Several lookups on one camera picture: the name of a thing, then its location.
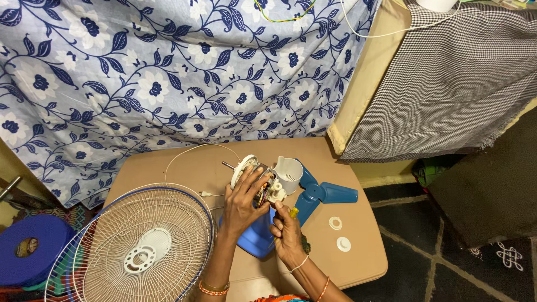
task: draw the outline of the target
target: fan guard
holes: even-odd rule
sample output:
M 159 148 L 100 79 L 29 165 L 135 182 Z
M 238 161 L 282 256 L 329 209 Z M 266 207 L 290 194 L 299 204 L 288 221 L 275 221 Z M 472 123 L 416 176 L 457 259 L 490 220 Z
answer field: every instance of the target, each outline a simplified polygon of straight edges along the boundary
M 45 301 L 184 300 L 213 235 L 211 212 L 194 191 L 170 183 L 134 189 L 71 239 L 50 271 Z

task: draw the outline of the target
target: blue floral fabric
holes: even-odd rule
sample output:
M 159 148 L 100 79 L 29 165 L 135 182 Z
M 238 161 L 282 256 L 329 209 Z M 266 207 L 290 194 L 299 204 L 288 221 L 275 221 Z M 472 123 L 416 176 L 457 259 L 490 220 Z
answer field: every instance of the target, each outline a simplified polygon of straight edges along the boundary
M 378 0 L 345 2 L 367 34 Z M 260 0 L 272 19 L 310 0 Z M 323 136 L 364 45 L 338 0 L 0 0 L 0 136 L 65 207 L 131 155 Z

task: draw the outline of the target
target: gray checkered fabric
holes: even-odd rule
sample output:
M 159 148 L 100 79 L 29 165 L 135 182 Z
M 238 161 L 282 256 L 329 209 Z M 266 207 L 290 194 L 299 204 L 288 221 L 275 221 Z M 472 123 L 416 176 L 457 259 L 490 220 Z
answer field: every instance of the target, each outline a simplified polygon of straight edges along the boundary
M 412 26 L 446 13 L 407 1 Z M 537 96 L 537 11 L 463 3 L 409 31 L 341 156 L 389 162 L 492 146 Z

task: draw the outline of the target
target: woman's left hand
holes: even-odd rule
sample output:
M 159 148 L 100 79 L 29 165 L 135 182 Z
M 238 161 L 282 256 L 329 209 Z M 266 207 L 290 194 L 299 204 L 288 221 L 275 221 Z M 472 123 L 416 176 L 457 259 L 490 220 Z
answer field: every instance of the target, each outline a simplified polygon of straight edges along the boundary
M 263 168 L 260 167 L 253 173 L 252 168 L 253 166 L 249 166 L 244 171 L 233 191 L 229 184 L 226 186 L 226 205 L 220 233 L 223 232 L 235 241 L 270 208 L 270 203 L 268 202 L 264 203 L 260 208 L 254 208 L 252 205 L 253 198 L 270 178 L 265 175 L 254 182 L 263 173 Z

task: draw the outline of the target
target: blue rim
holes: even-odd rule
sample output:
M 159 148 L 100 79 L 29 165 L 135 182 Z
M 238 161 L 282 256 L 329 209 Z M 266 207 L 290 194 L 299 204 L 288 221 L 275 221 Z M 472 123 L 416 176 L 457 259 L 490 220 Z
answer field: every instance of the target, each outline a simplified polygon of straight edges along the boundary
M 85 232 L 88 230 L 88 226 L 91 225 L 92 222 L 94 222 L 97 218 L 99 218 L 99 216 L 101 216 L 104 211 L 106 209 L 108 209 L 111 205 L 115 204 L 116 202 L 122 200 L 123 198 L 125 197 L 128 197 L 134 193 L 138 193 L 138 192 L 143 192 L 143 191 L 147 191 L 147 190 L 154 190 L 154 189 L 167 189 L 167 190 L 173 190 L 173 191 L 177 191 L 177 192 L 181 192 L 185 195 L 188 195 L 190 197 L 192 197 L 192 199 L 194 199 L 202 208 L 203 208 L 203 211 L 205 212 L 205 215 L 209 218 L 209 221 L 213 221 L 213 217 L 211 216 L 211 213 L 210 212 L 207 212 L 207 209 L 205 209 L 204 205 L 194 196 L 192 196 L 190 193 L 187 193 L 183 190 L 180 190 L 180 189 L 175 189 L 175 188 L 169 188 L 167 186 L 152 186 L 150 188 L 145 188 L 145 189 L 139 189 L 139 190 L 136 190 L 136 191 L 132 191 L 132 192 L 129 192 L 129 193 L 126 193 L 126 194 L 123 194 L 121 195 L 120 197 L 116 198 L 116 200 L 114 200 L 113 202 L 111 202 L 109 205 L 107 205 L 106 207 L 104 207 L 102 210 L 99 211 L 99 213 L 97 213 L 97 215 L 95 217 L 93 217 L 93 219 L 91 219 L 90 223 L 88 223 L 88 225 L 86 227 L 84 227 L 82 230 L 81 230 L 81 233 L 82 233 L 82 236 L 80 237 L 80 239 L 84 236 Z M 211 238 L 209 239 L 209 248 L 207 249 L 207 254 L 206 254 L 206 257 L 205 259 L 207 260 L 209 258 L 209 254 L 211 253 L 211 246 L 213 246 L 213 224 L 211 223 Z M 201 269 L 198 271 L 198 273 L 196 274 L 196 276 L 194 278 L 192 278 L 192 280 L 190 281 L 190 283 L 188 284 L 188 286 L 185 288 L 185 290 L 183 290 L 183 292 L 181 293 L 181 295 L 179 297 L 177 297 L 177 299 L 175 300 L 176 302 L 179 300 L 179 299 L 182 299 L 182 297 L 186 294 L 186 292 L 192 287 L 192 285 L 195 283 L 196 279 L 198 279 L 199 275 L 201 274 Z M 66 273 L 66 281 L 67 281 L 67 288 L 68 288 L 68 296 L 69 296 L 69 299 L 71 301 L 74 301 L 73 299 L 73 296 L 72 296 L 72 291 L 71 291 L 71 286 L 70 286 L 70 283 L 69 283 L 69 272 L 67 271 Z

